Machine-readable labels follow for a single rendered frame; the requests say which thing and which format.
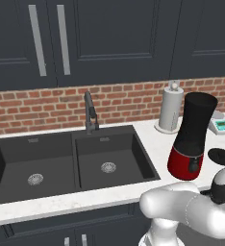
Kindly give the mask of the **dark cupboard door, wide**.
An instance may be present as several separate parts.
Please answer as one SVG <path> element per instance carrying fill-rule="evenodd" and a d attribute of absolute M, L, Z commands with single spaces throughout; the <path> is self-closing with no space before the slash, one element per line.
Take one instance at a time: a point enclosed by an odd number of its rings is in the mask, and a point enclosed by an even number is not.
<path fill-rule="evenodd" d="M 182 0 L 46 0 L 59 86 L 164 81 Z M 64 5 L 70 75 L 57 6 Z"/>

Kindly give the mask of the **black blender lid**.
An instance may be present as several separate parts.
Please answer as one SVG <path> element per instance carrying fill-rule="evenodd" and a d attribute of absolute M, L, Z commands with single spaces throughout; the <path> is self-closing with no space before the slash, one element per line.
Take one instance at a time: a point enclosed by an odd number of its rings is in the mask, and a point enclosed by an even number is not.
<path fill-rule="evenodd" d="M 221 148 L 212 148 L 208 152 L 209 158 L 219 164 L 225 166 L 225 150 Z"/>

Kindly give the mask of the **dark base cupboard door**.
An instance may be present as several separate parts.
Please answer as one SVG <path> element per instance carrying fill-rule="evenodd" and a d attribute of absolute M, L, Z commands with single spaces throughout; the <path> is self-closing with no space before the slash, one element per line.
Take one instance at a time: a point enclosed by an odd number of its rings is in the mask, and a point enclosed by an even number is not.
<path fill-rule="evenodd" d="M 138 246 L 150 224 L 141 218 L 92 224 L 76 230 L 77 246 L 83 246 L 82 234 L 87 235 L 87 246 Z"/>
<path fill-rule="evenodd" d="M 75 235 L 71 230 L 14 236 L 4 239 L 0 246 L 64 246 L 66 237 L 69 237 L 69 246 L 76 246 Z"/>

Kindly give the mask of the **black double sink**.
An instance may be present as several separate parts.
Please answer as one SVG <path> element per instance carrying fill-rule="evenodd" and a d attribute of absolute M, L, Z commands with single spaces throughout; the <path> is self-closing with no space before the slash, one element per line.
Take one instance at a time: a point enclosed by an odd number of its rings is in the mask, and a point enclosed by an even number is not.
<path fill-rule="evenodd" d="M 159 178 L 131 125 L 0 138 L 0 204 Z"/>

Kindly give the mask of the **pale kitchen scale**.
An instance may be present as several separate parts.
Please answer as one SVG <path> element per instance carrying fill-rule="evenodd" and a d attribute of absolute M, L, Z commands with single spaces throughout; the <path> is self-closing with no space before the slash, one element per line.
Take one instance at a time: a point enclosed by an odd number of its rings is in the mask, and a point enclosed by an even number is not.
<path fill-rule="evenodd" d="M 216 135 L 225 135 L 225 114 L 223 112 L 213 112 L 209 129 Z"/>

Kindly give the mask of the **dark panel under sink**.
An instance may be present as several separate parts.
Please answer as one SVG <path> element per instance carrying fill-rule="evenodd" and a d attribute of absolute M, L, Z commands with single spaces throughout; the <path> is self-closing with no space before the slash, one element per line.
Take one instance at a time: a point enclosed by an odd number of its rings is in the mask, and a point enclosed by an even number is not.
<path fill-rule="evenodd" d="M 12 223 L 4 225 L 6 237 L 17 236 L 18 234 L 26 234 L 30 232 L 44 231 L 59 226 L 70 226 L 85 221 L 99 221 L 107 219 L 116 219 L 121 217 L 131 217 L 140 214 L 139 205 L 137 203 L 120 205 L 115 207 L 107 207 L 102 209 L 93 209 L 70 213 L 37 220 Z"/>

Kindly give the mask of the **dark cupboard door, narrow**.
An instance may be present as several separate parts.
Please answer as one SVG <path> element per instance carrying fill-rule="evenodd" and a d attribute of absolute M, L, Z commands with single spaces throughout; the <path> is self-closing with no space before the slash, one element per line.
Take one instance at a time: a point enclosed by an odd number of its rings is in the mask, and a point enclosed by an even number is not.
<path fill-rule="evenodd" d="M 29 5 L 37 7 L 45 77 L 39 75 Z M 56 85 L 46 0 L 0 0 L 0 91 Z"/>

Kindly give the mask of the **dark cupboard door, handleless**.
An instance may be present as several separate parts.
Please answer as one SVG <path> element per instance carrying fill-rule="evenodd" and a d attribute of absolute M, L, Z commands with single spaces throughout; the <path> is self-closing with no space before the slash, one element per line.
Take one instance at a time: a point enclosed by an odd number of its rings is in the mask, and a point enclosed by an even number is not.
<path fill-rule="evenodd" d="M 225 77 L 225 0 L 182 0 L 171 79 Z"/>

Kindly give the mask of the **black sink tap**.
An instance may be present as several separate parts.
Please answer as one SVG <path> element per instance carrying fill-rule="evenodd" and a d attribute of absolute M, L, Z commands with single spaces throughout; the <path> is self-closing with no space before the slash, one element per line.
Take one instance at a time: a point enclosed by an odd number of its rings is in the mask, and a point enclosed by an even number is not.
<path fill-rule="evenodd" d="M 97 113 L 89 91 L 85 92 L 84 99 L 86 105 L 86 132 L 88 135 L 91 135 L 93 131 L 99 130 Z"/>

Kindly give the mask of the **paper towel roll holder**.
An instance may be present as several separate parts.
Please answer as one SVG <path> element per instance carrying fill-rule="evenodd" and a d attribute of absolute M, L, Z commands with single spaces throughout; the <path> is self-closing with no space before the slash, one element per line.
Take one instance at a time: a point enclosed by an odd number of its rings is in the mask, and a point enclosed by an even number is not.
<path fill-rule="evenodd" d="M 162 93 L 162 106 L 159 120 L 155 123 L 155 128 L 163 134 L 175 134 L 179 131 L 178 118 L 184 90 L 180 87 L 179 80 L 168 82 Z"/>

